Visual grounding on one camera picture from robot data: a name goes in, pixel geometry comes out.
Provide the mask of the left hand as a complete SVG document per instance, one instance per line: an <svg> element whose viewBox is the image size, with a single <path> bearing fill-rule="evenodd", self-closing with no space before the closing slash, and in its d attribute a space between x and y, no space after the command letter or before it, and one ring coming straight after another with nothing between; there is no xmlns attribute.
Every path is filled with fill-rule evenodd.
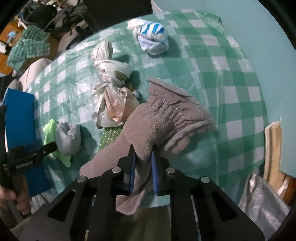
<svg viewBox="0 0 296 241"><path fill-rule="evenodd" d="M29 197L27 180L23 174L19 174L17 177L21 180L21 190L18 191L18 194L13 190L1 186L1 208L9 210L8 201L15 201L17 210L20 211L22 215L29 215L31 213L31 199Z"/></svg>

